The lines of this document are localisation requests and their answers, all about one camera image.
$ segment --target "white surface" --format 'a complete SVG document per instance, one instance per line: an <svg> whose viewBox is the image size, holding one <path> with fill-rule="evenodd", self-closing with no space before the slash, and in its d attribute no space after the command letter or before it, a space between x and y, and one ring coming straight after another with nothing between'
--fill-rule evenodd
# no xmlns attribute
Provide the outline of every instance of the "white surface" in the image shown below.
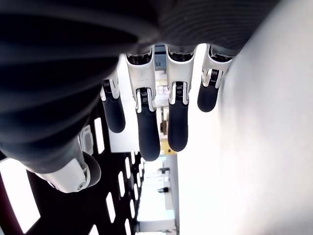
<svg viewBox="0 0 313 235"><path fill-rule="evenodd" d="M1 162L0 173L16 219L25 234L40 218L26 169L20 162L7 159Z"/></svg>
<svg viewBox="0 0 313 235"><path fill-rule="evenodd" d="M98 117L97 119L94 120L94 128L95 128L95 131L96 131L98 153L101 154L103 152L103 150L104 150L104 141L103 141L101 118Z"/></svg>
<svg viewBox="0 0 313 235"><path fill-rule="evenodd" d="M125 185L124 185L124 179L123 179L123 172L119 172L118 174L118 184L119 184L119 191L121 193L121 197L125 194Z"/></svg>
<svg viewBox="0 0 313 235"><path fill-rule="evenodd" d="M99 235L97 226L94 224L89 232L89 235Z"/></svg>
<svg viewBox="0 0 313 235"><path fill-rule="evenodd" d="M312 235L313 1L282 2L208 114L197 108L204 50L178 154L180 234Z"/></svg>
<svg viewBox="0 0 313 235"><path fill-rule="evenodd" d="M106 202L107 202L110 221L111 221L111 223L113 223L115 220L115 209L114 209L114 204L113 204L111 192L108 193L108 196L106 198Z"/></svg>

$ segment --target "black rubber pad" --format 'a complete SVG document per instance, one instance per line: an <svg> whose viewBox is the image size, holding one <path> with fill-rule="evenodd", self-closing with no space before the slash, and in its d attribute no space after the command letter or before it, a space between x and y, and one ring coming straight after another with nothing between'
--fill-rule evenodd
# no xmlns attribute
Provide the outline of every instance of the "black rubber pad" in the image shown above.
<svg viewBox="0 0 313 235"><path fill-rule="evenodd" d="M102 103L109 129L114 133L121 133L125 129L125 115L121 96L118 99L109 96Z"/></svg>
<svg viewBox="0 0 313 235"><path fill-rule="evenodd" d="M210 112L214 109L219 89L208 85L205 87L202 82L198 94L198 107L202 112Z"/></svg>
<svg viewBox="0 0 313 235"><path fill-rule="evenodd" d="M139 149L146 161L154 161L160 155L160 139L157 130L157 112L151 112L148 106L142 106L137 113Z"/></svg>
<svg viewBox="0 0 313 235"><path fill-rule="evenodd" d="M182 100L169 103L168 143L176 152L182 151L188 142L188 105Z"/></svg>

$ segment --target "metal finger hinge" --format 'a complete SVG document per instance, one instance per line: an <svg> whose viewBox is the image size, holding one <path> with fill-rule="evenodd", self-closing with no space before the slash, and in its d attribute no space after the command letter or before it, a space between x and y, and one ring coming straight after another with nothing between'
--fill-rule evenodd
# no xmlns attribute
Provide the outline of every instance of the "metal finger hinge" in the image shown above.
<svg viewBox="0 0 313 235"><path fill-rule="evenodd" d="M218 89L222 77L226 74L233 57L218 54L209 44L206 45L202 65L202 83L205 87L211 85Z"/></svg>

